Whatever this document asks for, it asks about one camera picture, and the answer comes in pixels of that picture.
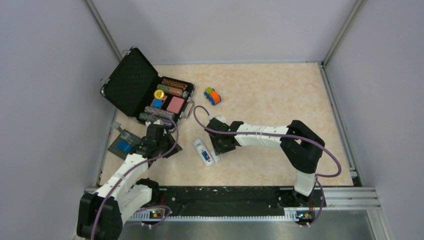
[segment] metal floor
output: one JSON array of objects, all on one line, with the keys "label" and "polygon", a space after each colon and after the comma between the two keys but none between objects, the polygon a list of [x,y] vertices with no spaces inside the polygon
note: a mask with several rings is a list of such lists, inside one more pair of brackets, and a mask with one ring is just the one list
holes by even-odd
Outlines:
[{"label": "metal floor", "polygon": [[374,240],[366,211],[324,211],[311,228],[293,222],[165,222],[124,228],[119,240]]}]

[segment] white wall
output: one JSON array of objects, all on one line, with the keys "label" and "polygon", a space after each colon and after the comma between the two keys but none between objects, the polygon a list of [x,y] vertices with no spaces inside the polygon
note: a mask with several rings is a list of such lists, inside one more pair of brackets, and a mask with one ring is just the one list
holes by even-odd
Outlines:
[{"label": "white wall", "polygon": [[94,0],[153,64],[321,61],[355,0]]},{"label": "white wall", "polygon": [[0,236],[66,240],[108,137],[117,65],[81,0],[0,1]]},{"label": "white wall", "polygon": [[422,239],[424,1],[368,1],[328,66],[394,239]]}]

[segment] open suitcase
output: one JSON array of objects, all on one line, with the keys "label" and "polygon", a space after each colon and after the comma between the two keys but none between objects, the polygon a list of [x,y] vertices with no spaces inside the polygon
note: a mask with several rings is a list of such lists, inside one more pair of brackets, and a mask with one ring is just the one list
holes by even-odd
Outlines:
[{"label": "open suitcase", "polygon": [[[190,116],[195,106],[192,97],[196,86],[190,82],[161,76],[135,46],[128,50],[104,82],[100,93],[125,115],[141,124],[144,124],[152,113],[169,116],[178,124],[181,118]],[[165,92],[160,108],[153,105],[157,89]],[[186,113],[189,104],[192,106]]]}]

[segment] pink square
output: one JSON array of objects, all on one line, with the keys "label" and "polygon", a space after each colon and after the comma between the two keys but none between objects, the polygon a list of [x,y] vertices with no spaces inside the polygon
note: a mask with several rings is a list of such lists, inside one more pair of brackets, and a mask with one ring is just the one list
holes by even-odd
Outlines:
[{"label": "pink square", "polygon": [[172,97],[171,102],[169,103],[168,107],[166,108],[167,111],[178,114],[183,107],[184,99],[179,97]]}]

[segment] cable tie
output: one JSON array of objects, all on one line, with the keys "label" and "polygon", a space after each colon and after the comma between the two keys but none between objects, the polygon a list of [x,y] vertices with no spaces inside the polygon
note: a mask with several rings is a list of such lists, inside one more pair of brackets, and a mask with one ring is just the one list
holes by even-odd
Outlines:
[{"label": "cable tie", "polygon": [[116,172],[114,176],[119,177],[121,180],[125,180],[126,178],[123,174],[120,174],[119,172]]}]

